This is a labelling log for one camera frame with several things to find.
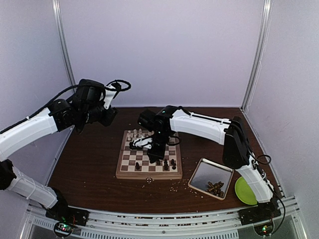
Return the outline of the wooden chess board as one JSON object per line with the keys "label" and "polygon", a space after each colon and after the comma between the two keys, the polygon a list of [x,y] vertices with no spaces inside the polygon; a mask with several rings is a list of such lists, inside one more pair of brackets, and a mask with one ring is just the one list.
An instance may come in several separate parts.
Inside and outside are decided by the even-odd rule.
{"label": "wooden chess board", "polygon": [[[175,133],[174,137],[169,139],[169,144],[165,147],[164,159],[161,161],[161,166],[157,166],[157,163],[150,163],[147,156],[148,149],[131,150],[128,141],[126,141],[127,131],[124,131],[122,145],[116,169],[116,178],[118,179],[132,179],[132,180],[144,180],[144,179],[157,179],[157,180],[175,180],[182,178],[182,163],[179,146],[178,134]],[[150,136],[151,133],[147,130],[143,130],[144,137]],[[169,170],[164,171],[164,160],[167,160]],[[172,170],[171,160],[176,162],[176,169]],[[139,163],[140,171],[135,171],[135,164]]]}

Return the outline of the metal tray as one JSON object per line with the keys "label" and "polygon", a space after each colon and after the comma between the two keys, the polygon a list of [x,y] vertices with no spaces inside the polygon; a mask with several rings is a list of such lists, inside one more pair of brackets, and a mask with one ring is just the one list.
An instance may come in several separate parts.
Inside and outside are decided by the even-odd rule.
{"label": "metal tray", "polygon": [[[206,158],[201,158],[188,182],[188,186],[193,190],[204,193],[205,195],[211,196],[215,199],[224,200],[227,195],[233,174],[234,169],[210,161]],[[206,192],[206,189],[208,188],[208,182],[215,184],[219,181],[224,183],[224,186],[222,187],[222,190],[225,193],[223,198]]]}

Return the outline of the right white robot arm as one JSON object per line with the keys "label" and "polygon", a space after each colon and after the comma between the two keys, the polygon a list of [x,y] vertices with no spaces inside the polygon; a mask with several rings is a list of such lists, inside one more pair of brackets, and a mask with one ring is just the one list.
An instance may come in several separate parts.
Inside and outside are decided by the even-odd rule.
{"label": "right white robot arm", "polygon": [[143,111],[138,124],[152,132],[151,136],[135,139],[130,147],[147,148],[150,162],[162,160],[165,146],[176,132],[203,137],[223,146],[222,161],[237,171],[252,189],[259,204],[256,216],[267,219],[274,211],[271,202],[274,188],[254,155],[240,117],[220,119],[187,111],[182,106],[166,106],[160,112]]}

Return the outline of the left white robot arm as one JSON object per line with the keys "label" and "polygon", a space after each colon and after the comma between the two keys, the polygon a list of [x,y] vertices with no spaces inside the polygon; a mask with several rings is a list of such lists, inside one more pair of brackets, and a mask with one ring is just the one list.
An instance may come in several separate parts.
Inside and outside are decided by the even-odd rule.
{"label": "left white robot arm", "polygon": [[26,145],[50,134],[74,127],[81,133],[84,126],[99,122],[109,126],[117,109],[111,101],[123,91],[119,80],[103,85],[82,79],[68,99],[55,96],[38,111],[0,132],[0,188],[14,191],[37,201],[61,221],[72,216],[68,203],[57,189],[44,186],[19,171],[9,157]]}

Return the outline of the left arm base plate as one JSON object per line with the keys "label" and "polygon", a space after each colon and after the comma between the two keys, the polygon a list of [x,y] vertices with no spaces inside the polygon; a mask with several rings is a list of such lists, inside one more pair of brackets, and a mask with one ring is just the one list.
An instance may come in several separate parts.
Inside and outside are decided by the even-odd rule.
{"label": "left arm base plate", "polygon": [[52,210],[46,210],[45,216],[70,226],[86,226],[89,212],[82,209],[68,208],[62,216],[57,215]]}

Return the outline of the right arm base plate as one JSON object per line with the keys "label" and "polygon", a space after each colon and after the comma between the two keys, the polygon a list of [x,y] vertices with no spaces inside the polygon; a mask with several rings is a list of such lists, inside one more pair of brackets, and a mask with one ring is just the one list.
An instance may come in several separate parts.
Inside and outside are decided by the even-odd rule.
{"label": "right arm base plate", "polygon": [[251,207],[247,209],[241,209],[238,211],[239,219],[241,221],[241,225],[249,225],[255,224],[259,222],[263,222],[266,220],[270,220],[281,215],[280,209],[269,209],[262,207]]}

